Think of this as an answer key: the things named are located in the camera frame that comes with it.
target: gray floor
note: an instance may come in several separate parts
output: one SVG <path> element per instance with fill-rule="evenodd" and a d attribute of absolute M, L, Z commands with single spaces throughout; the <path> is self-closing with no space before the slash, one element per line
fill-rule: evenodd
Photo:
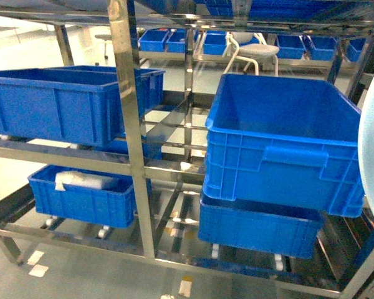
<path fill-rule="evenodd" d="M 69 29 L 75 64 L 104 65 L 103 44 L 95 34 L 106 34 L 106 27 Z M 109 65 L 114 65 L 111 47 L 108 47 Z M 55 67 L 62 59 L 53 32 L 30 32 L 20 36 L 0 38 L 0 69 L 27 67 Z M 183 90 L 183 65 L 177 62 L 149 62 L 144 67 L 166 70 L 165 89 Z M 215 93 L 224 65 L 196 64 L 194 91 Z M 289 69 L 288 77 L 323 78 L 322 72 L 298 74 Z M 342 75 L 337 87 L 346 90 L 349 74 Z M 148 119 L 162 118 L 164 114 L 151 113 Z M 205 117 L 195 117 L 194 125 L 202 125 Z M 205 144 L 204 132 L 194 134 L 194 144 Z M 170 141 L 183 142 L 183 132 L 176 131 Z M 38 143 L 67 146 L 65 143 L 36 141 Z M 180 152 L 179 149 L 164 151 Z M 27 183 L 27 176 L 42 164 L 0 158 L 0 199 Z M 40 225 L 47 216 L 28 213 L 22 223 Z M 22 249 L 27 242 L 19 242 Z M 176 295 L 185 275 L 194 278 L 191 298 L 314 298 L 308 295 L 278 290 L 270 281 L 254 285 L 241 277 L 220 278 L 171 270 L 143 263 L 114 259 L 106 255 L 88 254 L 67 249 L 38 246 L 45 252 L 39 264 L 49 269 L 42 278 L 30 276 L 32 266 L 17 267 L 10 264 L 0 252 L 0 298 L 160 298 L 164 294 Z"/>

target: shelf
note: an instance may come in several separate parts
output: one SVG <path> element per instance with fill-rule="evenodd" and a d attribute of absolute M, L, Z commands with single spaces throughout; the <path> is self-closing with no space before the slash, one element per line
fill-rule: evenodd
<path fill-rule="evenodd" d="M 130 155 L 94 152 L 85 146 L 71 149 L 34 145 L 28 139 L 15 137 L 6 141 L 0 139 L 0 157 L 133 176 L 138 210 L 136 220 L 128 229 L 111 229 L 103 239 L 97 238 L 101 229 L 99 225 L 69 219 L 52 219 L 52 225 L 47 225 L 43 222 L 45 216 L 41 215 L 38 219 L 42 219 L 42 222 L 39 220 L 29 223 L 25 220 L 27 217 L 23 216 L 32 212 L 34 200 L 27 185 L 0 201 L 0 248 L 8 259 L 20 263 L 28 258 L 28 251 L 21 252 L 13 240 L 24 239 L 32 241 L 34 245 L 44 243 L 70 249 L 91 250 L 192 272 L 219 276 L 245 275 L 251 277 L 254 283 L 269 279 L 274 281 L 277 288 L 329 298 L 355 296 L 374 271 L 374 247 L 369 252 L 363 251 L 368 245 L 370 230 L 374 224 L 366 210 L 361 218 L 355 220 L 327 217 L 325 226 L 318 236 L 313 259 L 282 257 L 281 271 L 275 270 L 272 254 L 226 246 L 220 246 L 218 253 L 215 254 L 216 246 L 198 240 L 198 194 L 201 192 L 204 168 L 202 158 L 191 156 L 191 150 L 206 148 L 191 144 L 191 132 L 205 129 L 182 123 L 192 123 L 192 115 L 195 113 L 207 115 L 213 101 L 213 95 L 193 93 L 194 60 L 229 61 L 228 58 L 217 55 L 202 54 L 199 42 L 199 46 L 194 49 L 193 30 L 306 33 L 343 38 L 369 37 L 365 45 L 366 50 L 363 50 L 356 65 L 342 61 L 343 47 L 340 39 L 332 62 L 280 60 L 281 65 L 329 69 L 326 80 L 334 83 L 341 65 L 343 68 L 355 68 L 356 72 L 365 70 L 365 73 L 369 73 L 367 66 L 371 64 L 371 57 L 374 56 L 374 3 L 362 11 L 355 11 L 351 16 L 335 17 L 332 12 L 327 11 L 323 19 L 317 20 L 312 18 L 306 21 L 258 21 L 248 18 L 247 14 L 252 4 L 249 1 L 232 1 L 235 17 L 194 14 L 193 10 L 188 11 L 189 14 L 185 13 L 186 11 L 182 14 L 174 14 L 175 11 L 152 14 L 150 9 L 141 12 L 144 7 L 140 5 L 137 5 L 137 14 L 134 15 L 133 12 L 128 14 L 127 9 L 119 8 L 119 5 L 132 7 L 133 1 L 109 2 L 108 10 L 106 0 L 80 1 L 75 7 L 58 5 L 58 1 L 56 4 L 50 2 L 47 7 L 33 9 L 0 7 L 0 16 L 55 24 L 65 64 L 72 64 L 73 59 L 63 24 L 110 26 L 113 32 L 115 63 L 123 65 L 117 69 L 117 74 Z M 83 6 L 88 4 L 91 5 L 89 8 Z M 135 17 L 139 25 L 143 26 L 185 28 L 188 33 L 186 54 L 140 52 L 139 56 Z M 185 62 L 184 92 L 164 93 L 162 105 L 155 109 L 168 112 L 168 115 L 159 123 L 149 123 L 138 116 L 136 88 L 131 78 L 134 77 L 140 58 L 175 59 Z M 361 74 L 355 78 L 355 82 L 360 82 L 359 77 Z M 353 83 L 349 93 L 358 95 L 355 88 L 356 85 Z M 154 127 L 147 132 L 145 125 L 148 124 Z M 176 128 L 184 129 L 184 143 L 168 142 Z M 163 160 L 145 159 L 141 148 L 141 133 L 146 134 L 144 142 L 183 148 L 185 154 L 164 154 Z M 153 185 L 153 192 L 149 196 L 146 179 L 151 179 Z M 362 264 L 355 263 L 358 256 L 364 257 Z"/>

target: crate handle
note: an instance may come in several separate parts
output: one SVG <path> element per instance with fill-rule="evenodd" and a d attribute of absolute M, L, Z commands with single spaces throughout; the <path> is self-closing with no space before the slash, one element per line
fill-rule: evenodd
<path fill-rule="evenodd" d="M 266 146 L 263 153 L 263 160 L 324 168 L 327 165 L 328 153 L 326 151 Z"/>

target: blue plastic crate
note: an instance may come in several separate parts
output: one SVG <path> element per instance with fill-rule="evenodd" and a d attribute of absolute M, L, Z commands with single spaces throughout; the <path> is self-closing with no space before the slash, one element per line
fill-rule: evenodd
<path fill-rule="evenodd" d="M 352 39 L 348 45 L 346 53 L 347 59 L 356 62 L 362 53 L 365 42 L 366 39 Z"/>
<path fill-rule="evenodd" d="M 168 38 L 169 30 L 152 29 L 147 30 L 140 38 L 140 50 L 163 52 L 165 50 L 165 41 Z"/>
<path fill-rule="evenodd" d="M 0 71 L 0 134 L 105 145 L 123 129 L 116 74 Z"/>
<path fill-rule="evenodd" d="M 337 42 L 333 37 L 305 36 L 304 44 L 312 60 L 332 60 Z"/>
<path fill-rule="evenodd" d="M 366 39 L 353 39 L 349 42 L 346 56 L 350 61 L 357 62 L 359 60 L 365 42 Z"/>
<path fill-rule="evenodd" d="M 117 178 L 119 184 L 112 190 L 65 184 L 65 191 L 56 191 L 55 175 L 70 170 Z M 37 212 L 117 228 L 126 228 L 134 220 L 135 192 L 130 176 L 46 166 L 29 176 L 28 180 L 35 196 Z"/>
<path fill-rule="evenodd" d="M 206 34 L 204 54 L 223 55 L 226 50 L 226 36 L 224 34 Z"/>
<path fill-rule="evenodd" d="M 74 70 L 83 72 L 116 73 L 116 67 L 101 65 L 73 65 L 70 67 L 56 67 L 59 70 Z M 136 76 L 138 114 L 140 116 L 150 112 L 160 105 L 163 99 L 163 74 L 164 70 L 140 69 Z"/>
<path fill-rule="evenodd" d="M 198 238 L 215 244 L 310 259 L 324 219 L 315 210 L 201 195 Z"/>
<path fill-rule="evenodd" d="M 194 32 L 194 41 L 197 40 L 198 31 Z M 186 31 L 184 29 L 178 29 L 169 37 L 166 41 L 168 45 L 168 52 L 172 53 L 184 53 L 186 52 Z"/>
<path fill-rule="evenodd" d="M 159 144 L 143 143 L 144 157 L 160 160 L 162 158 L 161 148 L 162 146 Z M 95 150 L 106 153 L 129 154 L 127 142 L 121 140 L 113 140 L 109 145 L 97 147 Z"/>
<path fill-rule="evenodd" d="M 356 217 L 360 110 L 322 80 L 227 74 L 206 127 L 203 191 Z"/>
<path fill-rule="evenodd" d="M 305 52 L 305 45 L 300 36 L 277 36 L 276 46 L 280 48 L 278 58 L 301 59 Z"/>
<path fill-rule="evenodd" d="M 216 30 L 208 30 L 206 31 L 206 34 L 219 34 L 221 36 L 226 36 L 226 31 L 216 31 Z"/>
<path fill-rule="evenodd" d="M 307 20 L 340 5 L 338 1 L 255 0 L 249 17 L 267 20 Z"/>

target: white fabric bundle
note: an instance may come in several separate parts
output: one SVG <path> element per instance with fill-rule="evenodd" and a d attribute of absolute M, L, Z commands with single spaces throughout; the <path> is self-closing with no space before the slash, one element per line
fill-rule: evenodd
<path fill-rule="evenodd" d="M 85 174 L 79 171 L 63 171 L 55 175 L 55 190 L 65 191 L 64 184 L 90 189 L 110 189 L 118 184 L 118 179 L 96 174 Z"/>

